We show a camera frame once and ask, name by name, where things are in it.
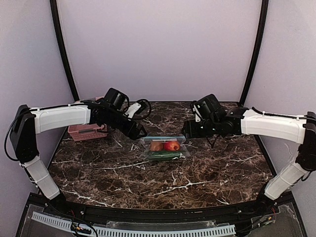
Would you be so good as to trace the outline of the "clear zip top bag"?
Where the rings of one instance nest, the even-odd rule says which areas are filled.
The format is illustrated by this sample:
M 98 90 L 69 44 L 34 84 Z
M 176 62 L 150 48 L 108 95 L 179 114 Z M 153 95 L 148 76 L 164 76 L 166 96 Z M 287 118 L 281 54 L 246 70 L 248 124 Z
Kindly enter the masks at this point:
M 189 158 L 184 136 L 147 136 L 141 138 L 144 147 L 141 157 L 151 161 L 168 161 Z

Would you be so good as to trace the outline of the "green cucumber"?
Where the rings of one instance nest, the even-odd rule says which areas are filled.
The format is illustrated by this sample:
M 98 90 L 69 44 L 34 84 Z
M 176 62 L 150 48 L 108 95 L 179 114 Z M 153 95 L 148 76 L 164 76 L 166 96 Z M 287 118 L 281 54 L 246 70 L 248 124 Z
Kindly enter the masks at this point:
M 147 159 L 149 160 L 158 160 L 158 161 L 165 161 L 165 160 L 172 160 L 177 159 L 181 156 L 181 152 L 177 151 L 153 151 L 148 152 Z

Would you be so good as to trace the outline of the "red apple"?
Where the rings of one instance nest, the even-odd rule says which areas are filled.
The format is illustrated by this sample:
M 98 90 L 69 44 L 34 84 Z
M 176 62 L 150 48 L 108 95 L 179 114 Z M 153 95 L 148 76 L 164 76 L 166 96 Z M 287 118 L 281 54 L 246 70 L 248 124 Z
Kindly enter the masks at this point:
M 177 141 L 166 141 L 163 145 L 165 151 L 179 151 L 181 148 L 180 143 Z

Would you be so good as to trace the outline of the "pink plastic basket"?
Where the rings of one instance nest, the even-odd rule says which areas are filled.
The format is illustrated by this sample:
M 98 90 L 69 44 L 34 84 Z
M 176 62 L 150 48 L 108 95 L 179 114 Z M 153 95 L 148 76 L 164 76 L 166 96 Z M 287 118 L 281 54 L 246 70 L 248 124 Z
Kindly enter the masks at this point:
M 68 134 L 75 142 L 86 141 L 108 136 L 106 125 L 97 124 L 71 125 L 68 127 Z

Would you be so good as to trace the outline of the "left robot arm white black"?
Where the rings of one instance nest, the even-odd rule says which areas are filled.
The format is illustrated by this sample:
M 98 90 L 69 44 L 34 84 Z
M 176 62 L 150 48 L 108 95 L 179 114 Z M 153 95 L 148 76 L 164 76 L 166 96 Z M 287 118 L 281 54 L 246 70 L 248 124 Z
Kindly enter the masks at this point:
M 147 136 L 136 115 L 145 100 L 131 103 L 126 94 L 110 88 L 105 96 L 48 106 L 19 106 L 11 122 L 3 148 L 6 157 L 18 162 L 48 200 L 62 198 L 62 192 L 41 159 L 38 137 L 74 125 L 106 125 L 131 140 Z

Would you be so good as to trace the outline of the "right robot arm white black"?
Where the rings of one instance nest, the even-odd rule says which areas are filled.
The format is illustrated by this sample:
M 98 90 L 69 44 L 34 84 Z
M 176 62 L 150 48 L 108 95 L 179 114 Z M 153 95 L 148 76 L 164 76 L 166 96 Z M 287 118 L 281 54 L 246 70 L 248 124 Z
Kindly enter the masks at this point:
M 258 135 L 298 144 L 297 157 L 265 186 L 260 198 L 276 200 L 306 174 L 316 169 L 316 115 L 280 115 L 260 112 L 255 108 L 223 108 L 211 112 L 193 107 L 195 119 L 184 122 L 182 133 L 187 139 L 210 138 L 214 135 Z

